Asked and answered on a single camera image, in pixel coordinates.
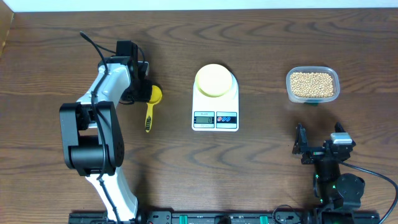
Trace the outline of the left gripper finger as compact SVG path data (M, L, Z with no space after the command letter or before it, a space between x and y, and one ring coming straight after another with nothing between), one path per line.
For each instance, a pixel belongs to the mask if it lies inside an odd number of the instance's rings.
M136 101L148 103L152 96L152 82L148 79L139 82Z
M122 105L132 105L134 104L134 97L131 91L125 91L120 99L120 104Z

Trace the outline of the yellow measuring scoop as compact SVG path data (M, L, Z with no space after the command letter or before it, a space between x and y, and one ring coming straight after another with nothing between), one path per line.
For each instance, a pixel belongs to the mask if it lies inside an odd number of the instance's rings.
M152 85L152 94L149 102L147 103L147 112L146 112L145 131L147 133L149 133L152 128L154 106L161 102L162 97L163 97L162 90L158 86Z

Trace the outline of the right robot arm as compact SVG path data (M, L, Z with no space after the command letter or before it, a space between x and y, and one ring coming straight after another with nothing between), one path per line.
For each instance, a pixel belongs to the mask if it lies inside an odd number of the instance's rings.
M303 165L313 165L314 195L321 205L303 214L303 223L354 223L354 211L361 206L364 180L357 175L340 172L340 164L350 158L356 143L335 124L335 131L322 146L309 146L306 130L298 124L293 154L302 156Z

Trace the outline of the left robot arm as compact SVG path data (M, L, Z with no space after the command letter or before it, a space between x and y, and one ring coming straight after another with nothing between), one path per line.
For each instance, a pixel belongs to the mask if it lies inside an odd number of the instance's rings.
M152 82L149 64L139 60L141 49L130 40L119 40L111 56L102 56L98 75L88 91L59 110L63 156L103 201L107 223L145 223L124 176L124 140L118 121L118 104L149 102Z

